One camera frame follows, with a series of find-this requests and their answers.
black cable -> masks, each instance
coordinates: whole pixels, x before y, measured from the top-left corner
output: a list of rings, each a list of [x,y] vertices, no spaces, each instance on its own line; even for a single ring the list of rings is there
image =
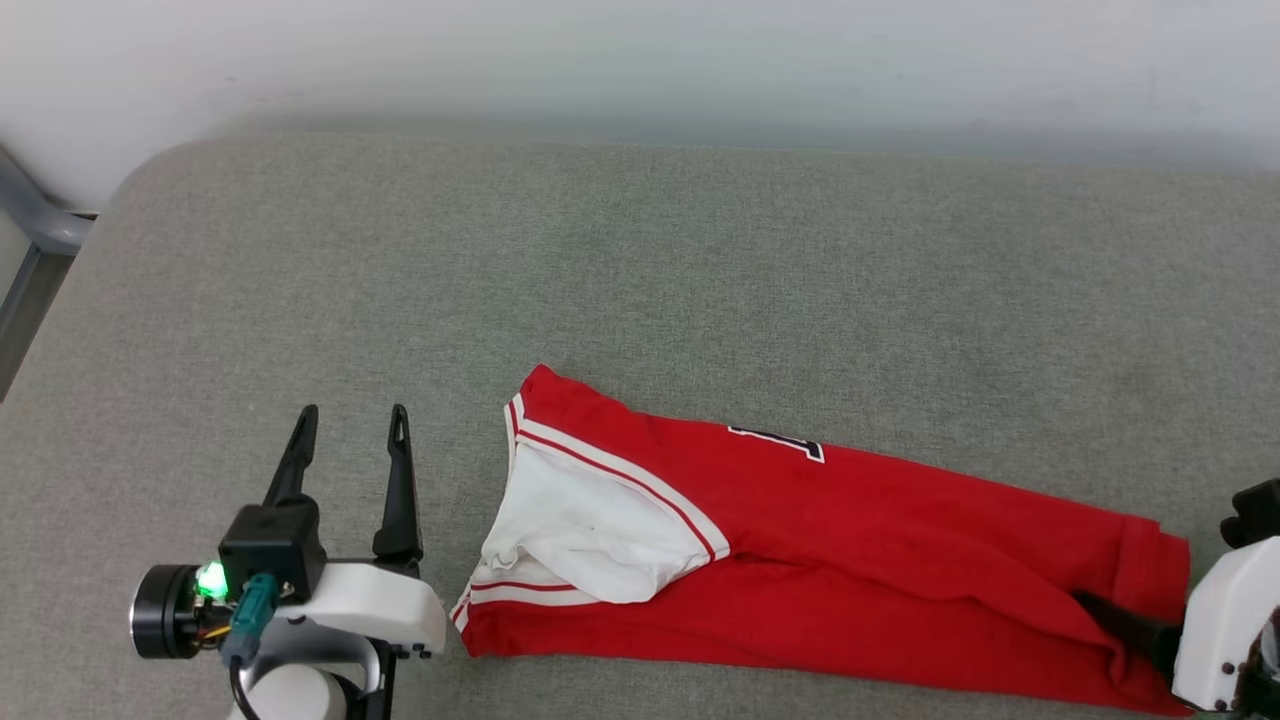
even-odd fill
[[[262,720],[257,712],[253,712],[253,707],[248,703],[248,696],[244,694],[244,685],[239,682],[239,656],[232,657],[232,697],[236,698],[236,707],[241,708],[244,720]]]

clothing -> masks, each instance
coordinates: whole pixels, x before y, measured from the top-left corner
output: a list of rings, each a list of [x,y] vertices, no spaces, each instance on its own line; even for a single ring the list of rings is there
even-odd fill
[[[905,460],[634,413],[536,368],[452,618],[472,655],[796,667],[1185,715],[1070,597],[1179,621],[1157,523]]]

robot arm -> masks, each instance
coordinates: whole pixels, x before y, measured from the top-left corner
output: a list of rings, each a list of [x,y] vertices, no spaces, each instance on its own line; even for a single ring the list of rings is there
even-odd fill
[[[1187,705],[1239,717],[1280,719],[1280,479],[1235,495],[1221,524],[1234,550],[1187,601],[1181,625],[1134,615],[1078,593],[1105,630],[1155,664]]]
[[[445,614],[419,578],[422,546],[408,415],[392,410],[392,457],[374,556],[329,559],[319,509],[302,493],[319,413],[294,427],[261,505],[244,506],[205,566],[160,565],[138,587],[129,612],[142,657],[193,657],[218,650],[247,720],[388,720],[396,664],[444,650]],[[356,664],[356,683],[317,664]]]

gray couch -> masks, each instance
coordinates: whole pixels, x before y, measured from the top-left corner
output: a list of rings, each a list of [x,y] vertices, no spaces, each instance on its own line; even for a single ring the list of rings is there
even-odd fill
[[[407,405],[424,577],[447,602],[502,493],[502,404],[540,361],[645,411],[1156,518],[1202,573],[1230,495],[1280,470],[1277,359],[1275,176],[352,136],[180,147],[116,193],[0,405],[0,716],[225,716],[218,661],[137,659],[125,612],[150,565],[212,556],[307,402],[308,492],[337,555],[367,550],[387,414]],[[402,667],[397,717],[1121,715],[475,660],[452,641]]]

red fabric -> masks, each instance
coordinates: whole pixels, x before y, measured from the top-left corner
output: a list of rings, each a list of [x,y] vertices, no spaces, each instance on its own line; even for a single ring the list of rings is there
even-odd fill
[[[1180,621],[1185,541],[959,473],[627,410],[539,366],[525,416],[643,466],[732,555],[634,605],[471,605],[471,655],[796,667],[1189,715],[1070,597]]]

